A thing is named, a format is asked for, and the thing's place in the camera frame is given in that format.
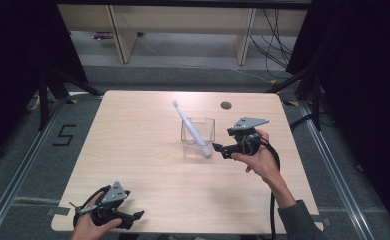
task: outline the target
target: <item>sleeve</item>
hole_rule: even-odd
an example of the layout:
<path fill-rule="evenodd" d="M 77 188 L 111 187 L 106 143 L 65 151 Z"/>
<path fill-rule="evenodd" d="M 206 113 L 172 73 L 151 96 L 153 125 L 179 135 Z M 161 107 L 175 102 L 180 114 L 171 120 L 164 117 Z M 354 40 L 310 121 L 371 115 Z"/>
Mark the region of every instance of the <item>sleeve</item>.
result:
<path fill-rule="evenodd" d="M 327 239 L 311 219 L 310 213 L 302 200 L 292 207 L 278 209 L 289 240 Z"/>

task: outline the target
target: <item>person's left hand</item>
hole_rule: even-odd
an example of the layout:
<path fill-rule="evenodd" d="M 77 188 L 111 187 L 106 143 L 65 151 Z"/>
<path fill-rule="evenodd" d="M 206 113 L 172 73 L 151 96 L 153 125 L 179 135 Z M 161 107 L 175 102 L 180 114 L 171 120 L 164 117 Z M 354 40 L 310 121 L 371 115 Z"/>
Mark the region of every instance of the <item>person's left hand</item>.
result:
<path fill-rule="evenodd" d="M 88 207 L 95 205 L 96 200 L 103 194 L 103 192 L 98 193 L 88 204 Z M 86 213 L 83 216 L 80 216 L 77 220 L 76 227 L 74 228 L 73 234 L 71 235 L 71 240 L 98 240 L 105 233 L 110 231 L 113 228 L 118 227 L 121 224 L 121 219 L 116 218 L 102 226 L 96 226 L 92 221 L 92 213 Z"/>

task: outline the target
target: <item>toothbrush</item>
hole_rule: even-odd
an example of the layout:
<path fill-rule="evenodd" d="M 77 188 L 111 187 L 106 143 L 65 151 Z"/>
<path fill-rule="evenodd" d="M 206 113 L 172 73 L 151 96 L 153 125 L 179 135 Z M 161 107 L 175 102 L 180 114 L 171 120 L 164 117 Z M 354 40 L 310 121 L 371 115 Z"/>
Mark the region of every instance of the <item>toothbrush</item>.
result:
<path fill-rule="evenodd" d="M 173 106 L 176 108 L 177 112 L 179 113 L 180 117 L 183 120 L 183 123 L 185 124 L 186 128 L 191 133 L 192 137 L 195 139 L 196 143 L 201 146 L 202 151 L 204 152 L 205 157 L 211 156 L 211 150 L 208 148 L 207 144 L 205 143 L 204 139 L 202 139 L 201 135 L 199 135 L 198 130 L 196 130 L 195 126 L 189 121 L 189 119 L 186 118 L 185 114 L 180 110 L 179 105 L 177 104 L 176 100 L 173 100 L 172 102 Z"/>

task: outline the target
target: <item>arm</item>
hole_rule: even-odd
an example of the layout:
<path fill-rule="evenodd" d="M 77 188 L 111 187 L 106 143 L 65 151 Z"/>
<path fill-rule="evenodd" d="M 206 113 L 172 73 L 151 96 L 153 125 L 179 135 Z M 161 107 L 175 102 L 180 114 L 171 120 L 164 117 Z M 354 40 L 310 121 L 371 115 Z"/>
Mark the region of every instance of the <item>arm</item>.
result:
<path fill-rule="evenodd" d="M 267 142 L 269 141 L 267 133 L 261 130 L 257 130 L 257 132 Z M 326 239 L 323 232 L 312 221 L 304 202 L 295 201 L 285 180 L 280 175 L 273 155 L 266 147 L 260 146 L 258 152 L 253 156 L 233 153 L 232 158 L 247 164 L 246 173 L 254 171 L 269 185 L 279 205 L 279 215 L 285 226 L 288 239 Z"/>
<path fill-rule="evenodd" d="M 88 204 L 92 206 L 95 204 L 96 200 L 103 194 L 103 192 L 98 193 Z M 86 213 L 83 216 L 80 216 L 77 221 L 76 227 L 74 228 L 73 234 L 71 235 L 71 240 L 98 240 L 101 237 L 110 231 L 111 229 L 119 226 L 121 224 L 121 219 L 114 219 L 102 226 L 96 226 L 92 222 L 92 213 Z"/>

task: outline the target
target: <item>desk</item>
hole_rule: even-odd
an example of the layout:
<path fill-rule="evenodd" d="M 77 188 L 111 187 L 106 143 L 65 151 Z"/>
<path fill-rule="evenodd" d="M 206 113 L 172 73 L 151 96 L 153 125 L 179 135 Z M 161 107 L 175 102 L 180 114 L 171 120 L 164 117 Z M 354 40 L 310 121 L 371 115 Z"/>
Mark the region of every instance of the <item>desk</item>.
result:
<path fill-rule="evenodd" d="M 119 211 L 145 214 L 130 230 L 115 231 L 270 233 L 270 190 L 258 175 L 218 152 L 210 159 L 184 157 L 174 99 L 188 117 L 214 118 L 215 141 L 224 145 L 235 144 L 226 129 L 240 117 L 269 119 L 258 128 L 270 134 L 282 175 L 294 197 L 318 214 L 279 97 L 261 93 L 107 92 L 59 206 L 80 205 L 118 180 L 131 191 Z M 232 108 L 222 109 L 223 101 Z M 73 215 L 56 215 L 52 228 L 72 231 Z M 285 232 L 278 215 L 276 231 Z"/>

